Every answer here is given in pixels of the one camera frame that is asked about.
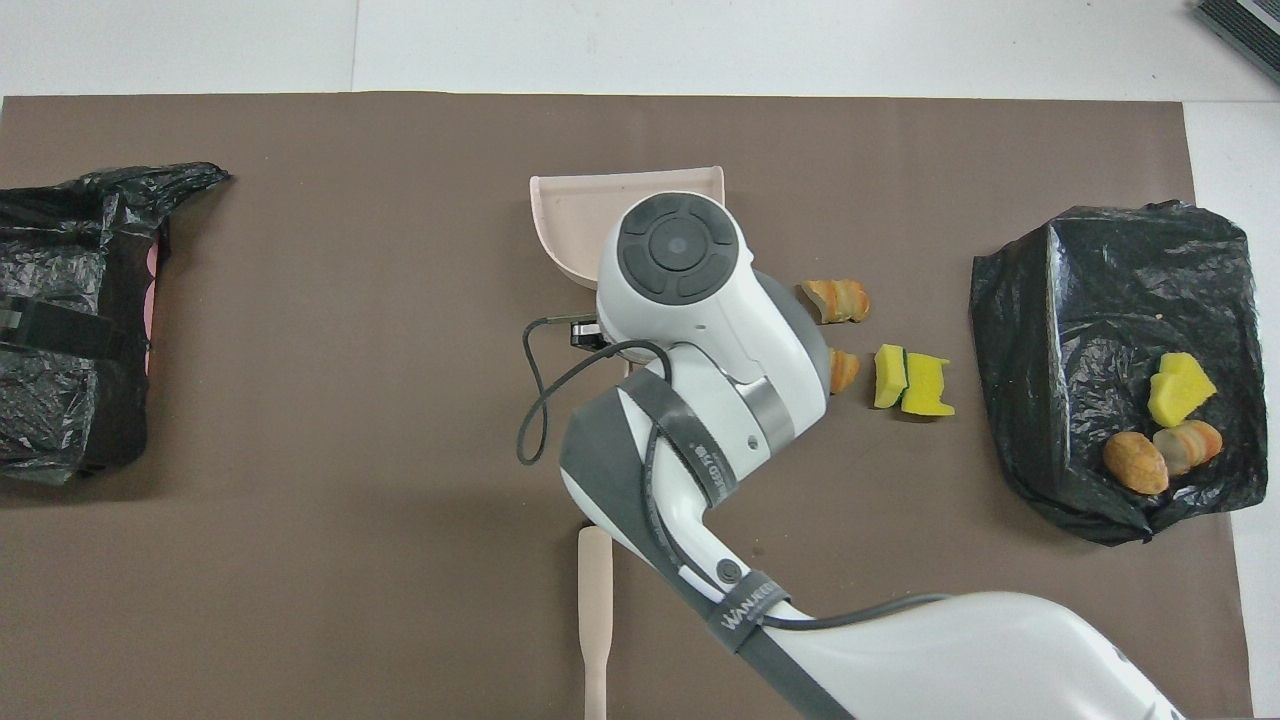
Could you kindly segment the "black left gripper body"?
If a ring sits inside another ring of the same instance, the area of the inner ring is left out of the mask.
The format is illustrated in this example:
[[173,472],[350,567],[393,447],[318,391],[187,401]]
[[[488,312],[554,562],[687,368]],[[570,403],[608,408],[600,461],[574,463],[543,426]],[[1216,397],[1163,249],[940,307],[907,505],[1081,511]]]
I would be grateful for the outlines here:
[[27,316],[38,301],[28,296],[1,296],[1,346],[4,348],[35,348],[31,341],[31,323]]

